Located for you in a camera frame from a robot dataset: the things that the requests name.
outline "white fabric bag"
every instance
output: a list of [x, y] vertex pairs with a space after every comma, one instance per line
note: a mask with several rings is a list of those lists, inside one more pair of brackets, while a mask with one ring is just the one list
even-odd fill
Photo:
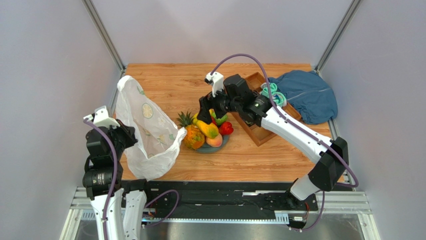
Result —
[[175, 164], [187, 130], [178, 126], [145, 96], [138, 81], [124, 76], [117, 84], [116, 118], [135, 128], [139, 140], [124, 151], [128, 168], [138, 179], [157, 179]]

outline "pineapple crown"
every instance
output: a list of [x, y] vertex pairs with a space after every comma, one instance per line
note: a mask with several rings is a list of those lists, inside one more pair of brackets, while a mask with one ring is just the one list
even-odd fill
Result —
[[192, 121], [192, 116], [191, 116], [191, 112], [188, 110], [186, 111], [186, 114], [181, 111], [180, 113], [178, 113], [179, 118], [177, 118], [177, 120], [179, 121], [179, 126], [185, 128], [189, 125], [191, 125], [191, 121]]

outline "gray floor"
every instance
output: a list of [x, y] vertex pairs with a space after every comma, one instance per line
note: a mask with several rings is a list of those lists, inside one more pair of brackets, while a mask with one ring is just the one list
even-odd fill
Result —
[[[307, 226], [317, 215], [310, 214]], [[96, 222], [81, 221], [76, 240], [98, 239]], [[165, 222], [141, 230], [141, 240], [364, 240], [356, 214], [324, 214], [310, 231], [297, 233], [273, 224]]]

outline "peach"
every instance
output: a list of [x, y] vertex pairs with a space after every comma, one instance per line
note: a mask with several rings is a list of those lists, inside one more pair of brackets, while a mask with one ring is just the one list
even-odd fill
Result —
[[222, 145], [222, 135], [217, 135], [215, 138], [205, 137], [205, 142], [215, 148], [218, 148]]

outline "gray plate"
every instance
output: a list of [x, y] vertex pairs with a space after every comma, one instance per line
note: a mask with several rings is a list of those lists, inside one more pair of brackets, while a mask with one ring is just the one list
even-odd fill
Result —
[[201, 153], [201, 154], [211, 154], [211, 153], [217, 152], [221, 148], [223, 148], [225, 146], [225, 144], [227, 144], [228, 140], [230, 139], [230, 136], [224, 135], [224, 136], [222, 136], [222, 138], [223, 138], [222, 145], [220, 145], [219, 147], [210, 146], [207, 143], [204, 143], [204, 145], [201, 146], [200, 148], [198, 148], [196, 151]]

